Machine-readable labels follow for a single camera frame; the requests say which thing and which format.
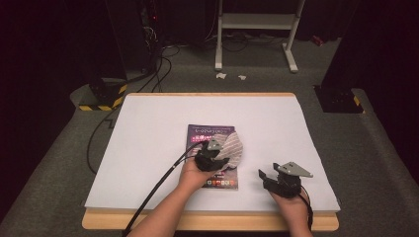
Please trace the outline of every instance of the white board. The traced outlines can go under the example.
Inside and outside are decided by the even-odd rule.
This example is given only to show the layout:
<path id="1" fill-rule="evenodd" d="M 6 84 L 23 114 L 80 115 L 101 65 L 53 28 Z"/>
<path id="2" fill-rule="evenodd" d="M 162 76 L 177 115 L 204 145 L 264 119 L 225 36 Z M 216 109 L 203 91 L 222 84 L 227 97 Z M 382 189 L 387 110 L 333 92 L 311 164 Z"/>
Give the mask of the white board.
<path id="1" fill-rule="evenodd" d="M 237 191 L 201 189 L 187 210 L 277 211 L 258 169 L 276 179 L 272 164 L 290 161 L 314 175 L 301 178 L 314 211 L 340 210 L 293 94 L 127 95 L 85 206 L 138 209 L 185 152 L 188 124 L 235 126 L 243 155 Z M 180 171 L 179 166 L 145 209 L 154 208 L 176 187 Z"/>

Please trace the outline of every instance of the silver metal plate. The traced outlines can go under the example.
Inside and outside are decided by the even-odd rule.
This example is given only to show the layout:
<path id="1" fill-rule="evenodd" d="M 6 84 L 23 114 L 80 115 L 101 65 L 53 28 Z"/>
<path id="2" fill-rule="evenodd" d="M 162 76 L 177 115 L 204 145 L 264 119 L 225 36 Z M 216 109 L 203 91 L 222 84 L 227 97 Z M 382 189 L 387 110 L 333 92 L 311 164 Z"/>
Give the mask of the silver metal plate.
<path id="1" fill-rule="evenodd" d="M 288 174 L 288 175 L 293 175 L 293 176 L 303 176 L 303 177 L 309 177 L 309 178 L 313 177 L 311 173 L 304 170 L 302 167 L 298 166 L 294 162 L 289 162 L 283 166 L 279 166 L 277 167 L 276 170 L 283 172 L 285 174 Z"/>

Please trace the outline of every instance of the book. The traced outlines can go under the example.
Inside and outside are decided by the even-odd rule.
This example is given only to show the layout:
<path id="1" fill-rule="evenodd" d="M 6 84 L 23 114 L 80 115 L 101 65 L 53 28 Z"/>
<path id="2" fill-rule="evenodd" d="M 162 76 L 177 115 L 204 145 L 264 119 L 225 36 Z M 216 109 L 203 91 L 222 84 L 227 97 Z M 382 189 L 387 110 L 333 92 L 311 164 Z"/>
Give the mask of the book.
<path id="1" fill-rule="evenodd" d="M 215 134 L 230 134 L 235 131 L 234 126 L 226 125 L 188 125 L 187 149 L 194 143 L 210 140 Z M 187 157 L 196 154 L 202 148 L 201 145 L 192 149 Z M 218 171 L 203 185 L 205 189 L 238 190 L 237 168 Z"/>

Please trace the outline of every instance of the gray carpet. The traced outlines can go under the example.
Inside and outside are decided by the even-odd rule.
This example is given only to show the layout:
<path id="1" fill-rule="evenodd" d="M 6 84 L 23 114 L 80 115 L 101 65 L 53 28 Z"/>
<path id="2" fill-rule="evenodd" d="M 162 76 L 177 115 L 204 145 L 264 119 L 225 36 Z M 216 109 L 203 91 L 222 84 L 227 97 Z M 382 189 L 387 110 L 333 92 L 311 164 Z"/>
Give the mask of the gray carpet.
<path id="1" fill-rule="evenodd" d="M 379 123 L 368 97 L 354 93 L 364 114 L 325 114 L 313 85 L 319 85 L 339 41 L 318 47 L 296 41 L 293 54 L 299 72 L 291 74 L 279 44 L 248 45 L 238 52 L 224 51 L 225 79 L 216 79 L 214 49 L 171 47 L 164 55 L 172 70 L 162 83 L 163 92 L 293 92 L 298 98 L 313 142 L 329 182 L 341 200 L 340 227 L 314 236 L 419 236 L 419 188 L 400 161 Z M 230 49 L 242 44 L 226 43 Z M 163 62 L 160 77 L 168 70 Z M 130 83 L 137 91 L 147 79 Z M 150 92 L 155 81 L 144 88 Z M 86 86 L 69 99 L 75 105 Z M 120 236 L 121 231 L 92 231 L 81 226 L 83 202 L 94 181 L 86 164 L 87 144 L 93 130 L 108 112 L 77 109 L 62 133 L 32 174 L 0 225 L 0 236 Z M 111 115 L 117 119 L 118 112 Z M 90 158 L 99 167 L 112 134 L 102 124 L 91 144 Z M 176 236 L 279 236 L 280 233 L 179 232 Z"/>

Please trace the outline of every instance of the white shelf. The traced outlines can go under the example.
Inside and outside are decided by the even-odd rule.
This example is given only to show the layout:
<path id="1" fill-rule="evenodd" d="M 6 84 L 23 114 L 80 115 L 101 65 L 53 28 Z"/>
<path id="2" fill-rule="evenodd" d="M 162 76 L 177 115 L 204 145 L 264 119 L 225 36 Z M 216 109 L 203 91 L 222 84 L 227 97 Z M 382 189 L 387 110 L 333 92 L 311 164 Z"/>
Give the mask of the white shelf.
<path id="1" fill-rule="evenodd" d="M 223 29 L 291 30 L 295 14 L 222 14 Z"/>

